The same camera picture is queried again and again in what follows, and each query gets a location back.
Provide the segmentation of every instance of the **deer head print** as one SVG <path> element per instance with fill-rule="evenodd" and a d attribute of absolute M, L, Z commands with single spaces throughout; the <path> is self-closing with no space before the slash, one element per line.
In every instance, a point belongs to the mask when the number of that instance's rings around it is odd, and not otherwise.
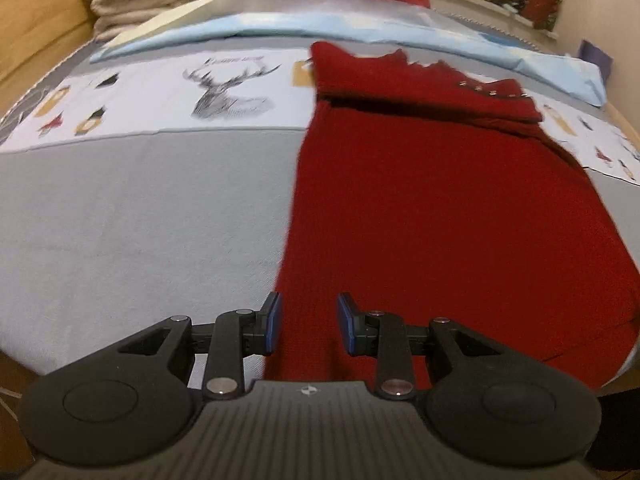
<path fill-rule="evenodd" d="M 229 118 L 249 115 L 259 115 L 273 107 L 268 97 L 241 98 L 230 96 L 227 90 L 238 86 L 249 79 L 262 77 L 275 72 L 280 65 L 267 69 L 262 63 L 258 64 L 258 70 L 249 72 L 244 69 L 240 75 L 226 81 L 216 81 L 211 75 L 214 60 L 207 59 L 200 67 L 192 72 L 184 71 L 186 79 L 196 82 L 205 89 L 204 95 L 198 99 L 192 115 L 200 119 Z"/>

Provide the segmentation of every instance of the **red sweater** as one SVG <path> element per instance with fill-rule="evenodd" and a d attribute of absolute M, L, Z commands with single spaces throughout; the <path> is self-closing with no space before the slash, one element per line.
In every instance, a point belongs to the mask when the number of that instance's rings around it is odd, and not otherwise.
<path fill-rule="evenodd" d="M 373 378 L 375 360 L 340 342 L 335 299 L 347 291 L 409 324 L 450 317 L 593 388 L 612 378 L 638 336 L 640 276 L 518 83 L 408 64 L 401 51 L 359 59 L 320 42 L 312 55 L 318 103 L 267 377 Z"/>

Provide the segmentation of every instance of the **ribbed surface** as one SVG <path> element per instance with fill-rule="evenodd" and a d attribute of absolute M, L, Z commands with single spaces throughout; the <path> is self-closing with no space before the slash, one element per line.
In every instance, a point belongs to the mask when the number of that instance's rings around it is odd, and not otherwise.
<path fill-rule="evenodd" d="M 363 383 L 258 381 L 239 400 L 212 402 L 171 449 L 134 465 L 80 470 L 41 461 L 24 479 L 46 480 L 588 480 L 578 463 L 501 470 L 471 462 L 430 435 L 406 403 Z"/>

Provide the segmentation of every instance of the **deer antlers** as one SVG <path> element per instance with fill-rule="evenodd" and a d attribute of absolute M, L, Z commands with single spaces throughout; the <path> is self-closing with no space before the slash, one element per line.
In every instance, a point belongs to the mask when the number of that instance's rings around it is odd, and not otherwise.
<path fill-rule="evenodd" d="M 209 70 L 206 74 L 198 75 L 198 72 L 203 68 L 209 66 L 210 62 L 211 60 L 207 59 L 206 62 L 204 62 L 204 64 L 201 67 L 197 68 L 196 70 L 193 70 L 192 72 L 187 72 L 185 70 L 182 73 L 182 76 L 186 79 L 191 79 L 192 81 L 199 83 L 204 88 L 215 88 L 218 91 L 223 92 L 228 88 L 231 88 L 233 86 L 238 86 L 239 84 L 247 81 L 248 79 L 270 74 L 271 72 L 274 72 L 280 68 L 280 65 L 278 65 L 270 70 L 267 70 L 267 67 L 265 65 L 263 65 L 262 63 L 259 63 L 260 68 L 253 73 L 249 73 L 247 69 L 244 69 L 241 75 L 232 77 L 231 79 L 228 79 L 227 81 L 224 81 L 222 83 L 216 83 L 215 79 L 211 77 L 211 70 Z"/>

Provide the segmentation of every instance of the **logo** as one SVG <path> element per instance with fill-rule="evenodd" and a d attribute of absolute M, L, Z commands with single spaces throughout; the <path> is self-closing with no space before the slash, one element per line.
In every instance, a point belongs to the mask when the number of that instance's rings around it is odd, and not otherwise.
<path fill-rule="evenodd" d="M 319 391 L 320 390 L 318 390 L 315 386 L 311 384 L 308 384 L 307 386 L 303 386 L 302 388 L 300 388 L 300 393 L 306 395 L 307 397 L 311 397 L 312 395 L 315 395 Z"/>

